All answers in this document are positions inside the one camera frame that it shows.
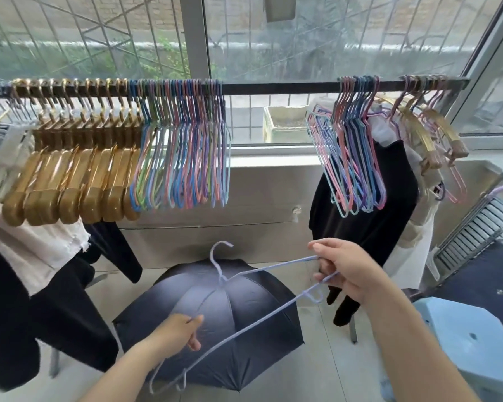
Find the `hand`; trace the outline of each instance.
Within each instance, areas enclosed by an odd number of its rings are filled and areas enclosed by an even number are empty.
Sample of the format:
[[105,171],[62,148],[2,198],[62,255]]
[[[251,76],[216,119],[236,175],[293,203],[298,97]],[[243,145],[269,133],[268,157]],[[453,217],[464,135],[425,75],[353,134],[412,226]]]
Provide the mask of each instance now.
[[348,296],[365,305],[368,294],[384,286],[389,277],[370,255],[356,243],[323,238],[308,245],[320,257],[320,272],[314,274],[317,281],[322,281],[336,270],[339,274],[328,281],[328,285],[342,288]]
[[196,331],[203,323],[203,316],[197,316],[190,321],[190,317],[174,314],[164,320],[143,342],[148,344],[153,352],[154,362],[170,358],[181,351],[186,345],[192,351],[199,351],[200,342]]

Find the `light blue stool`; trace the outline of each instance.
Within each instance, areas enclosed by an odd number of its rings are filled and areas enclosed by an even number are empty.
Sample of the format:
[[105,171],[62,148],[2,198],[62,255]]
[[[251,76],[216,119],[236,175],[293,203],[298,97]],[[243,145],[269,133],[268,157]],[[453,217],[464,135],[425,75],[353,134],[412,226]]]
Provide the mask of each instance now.
[[[414,303],[442,350],[484,402],[503,402],[503,324],[489,311],[437,297]],[[394,401],[389,380],[382,397]]]

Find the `left hand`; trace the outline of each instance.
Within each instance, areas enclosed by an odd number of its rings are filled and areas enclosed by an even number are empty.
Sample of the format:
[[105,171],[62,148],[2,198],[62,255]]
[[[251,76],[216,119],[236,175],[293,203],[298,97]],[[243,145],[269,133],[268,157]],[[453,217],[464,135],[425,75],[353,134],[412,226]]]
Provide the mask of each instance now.
[[192,351],[198,351],[201,344],[197,340],[196,331],[202,323],[202,315],[192,321],[186,315],[170,315],[143,341],[149,344],[158,362],[174,356],[186,345]]

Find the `lavender wire hanger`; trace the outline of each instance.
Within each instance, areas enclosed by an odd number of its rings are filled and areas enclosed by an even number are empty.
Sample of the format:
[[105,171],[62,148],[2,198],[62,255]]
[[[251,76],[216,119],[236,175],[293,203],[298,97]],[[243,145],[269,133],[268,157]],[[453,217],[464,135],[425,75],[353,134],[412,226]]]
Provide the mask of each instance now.
[[[205,299],[202,300],[202,302],[200,303],[200,306],[197,308],[197,311],[196,311],[196,315],[198,314],[201,306],[205,303],[205,301],[208,299],[209,296],[211,296],[216,290],[220,289],[220,288],[223,288],[223,286],[225,284],[227,284],[229,281],[231,281],[232,279],[236,278],[236,277],[241,277],[243,275],[248,275],[248,274],[251,274],[251,273],[254,273],[254,272],[257,272],[257,271],[264,271],[264,270],[269,270],[269,269],[272,269],[272,268],[276,268],[276,267],[279,267],[279,266],[282,266],[282,265],[289,265],[289,264],[295,264],[295,263],[300,263],[300,262],[305,262],[305,261],[311,261],[311,260],[315,260],[315,259],[318,259],[319,257],[316,256],[316,255],[313,255],[313,256],[310,256],[310,257],[305,257],[305,258],[300,258],[300,259],[295,259],[293,261],[287,261],[287,262],[282,262],[282,263],[279,263],[279,264],[275,264],[275,265],[271,265],[271,266],[265,266],[263,268],[257,268],[257,269],[254,269],[254,270],[249,270],[249,271],[243,271],[243,272],[239,272],[238,274],[235,274],[234,276],[230,277],[229,279],[224,275],[224,273],[222,272],[221,270],[221,267],[220,265],[216,262],[216,260],[214,259],[214,250],[216,248],[216,246],[218,244],[225,244],[229,247],[233,247],[233,244],[227,242],[227,241],[218,241],[217,243],[215,243],[215,245],[212,246],[211,248],[211,251],[210,251],[210,254],[209,254],[209,259],[211,260],[212,264],[214,265],[214,267],[216,268],[216,270],[218,271],[218,276],[219,276],[219,280],[218,280],[218,287],[216,289],[214,289],[213,291],[211,291],[206,297]],[[226,338],[225,340],[222,340],[220,341],[218,344],[216,344],[215,346],[213,346],[212,348],[210,348],[208,351],[206,351],[201,357],[199,357],[197,360],[195,360],[188,368],[185,368],[183,370],[183,372],[181,373],[181,375],[179,375],[177,378],[175,378],[174,380],[172,380],[171,382],[169,382],[168,384],[166,384],[165,386],[163,386],[160,390],[158,390],[157,392],[154,392],[153,390],[153,381],[154,381],[154,378],[156,377],[156,375],[158,374],[158,371],[160,369],[160,367],[162,366],[163,364],[163,361],[158,365],[158,367],[156,368],[156,370],[154,371],[153,375],[151,376],[151,379],[149,380],[149,392],[152,394],[152,395],[155,395],[155,394],[158,394],[158,393],[161,393],[161,392],[164,392],[165,390],[169,389],[170,387],[172,387],[173,385],[176,385],[176,388],[178,391],[184,391],[184,389],[186,388],[186,373],[188,371],[190,371],[191,369],[193,369],[196,365],[198,365],[204,358],[206,358],[209,354],[211,354],[212,352],[214,352],[215,350],[219,349],[221,346],[223,346],[224,344],[228,343],[229,341],[233,340],[234,338],[236,337],[239,337],[241,334],[247,332],[248,330],[251,330],[253,329],[255,326],[263,323],[265,320],[267,320],[268,318],[274,316],[276,313],[279,313],[281,312],[283,309],[287,308],[288,306],[290,306],[291,304],[295,303],[298,299],[300,299],[301,297],[308,297],[313,303],[315,304],[318,304],[320,302],[322,302],[324,296],[322,295],[322,293],[320,294],[320,297],[317,299],[315,297],[313,297],[313,295],[311,294],[311,291],[312,290],[315,290],[315,288],[317,288],[320,284],[324,284],[326,283],[328,280],[330,280],[332,277],[334,277],[335,275],[337,275],[339,272],[336,271],[334,272],[333,274],[331,275],[328,275],[327,277],[325,277],[322,281],[320,282],[317,282],[316,284],[314,285],[311,285],[308,289],[304,290],[302,293],[300,293],[299,295],[295,296],[293,300],[290,300],[288,301],[286,304],[280,306],[279,308],[277,308],[276,310],[273,310],[271,311],[270,313],[268,313],[266,316],[260,318],[259,320],[257,320],[255,323],[252,323],[250,324],[248,327],[245,327],[244,329],[240,330],[240,331],[237,331],[236,333],[234,334],[231,334],[231,336],[229,336],[228,338]],[[182,384],[182,387],[178,384],[178,382],[181,380],[181,378],[183,379],[183,384]]]

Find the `tiled floor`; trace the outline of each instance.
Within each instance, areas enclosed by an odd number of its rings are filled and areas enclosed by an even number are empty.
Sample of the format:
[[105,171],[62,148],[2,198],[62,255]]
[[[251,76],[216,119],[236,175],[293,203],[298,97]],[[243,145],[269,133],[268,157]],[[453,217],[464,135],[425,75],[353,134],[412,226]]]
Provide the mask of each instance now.
[[[312,284],[315,264],[281,267],[272,273],[294,293]],[[98,270],[105,270],[100,264]],[[103,318],[111,322],[132,300],[147,290],[163,273],[144,270],[138,284],[130,283],[120,272],[88,289]],[[369,320],[362,311],[356,314],[358,344],[352,344],[347,327],[332,324],[335,307],[315,305],[307,298],[298,303],[305,344],[261,374],[240,393],[189,384],[184,392],[170,391],[154,396],[143,390],[138,401],[165,402],[380,402],[381,365]],[[0,394],[0,402],[73,402],[89,388],[100,373],[67,356],[60,356],[60,374],[48,377],[50,350],[42,345],[39,376],[14,391]]]

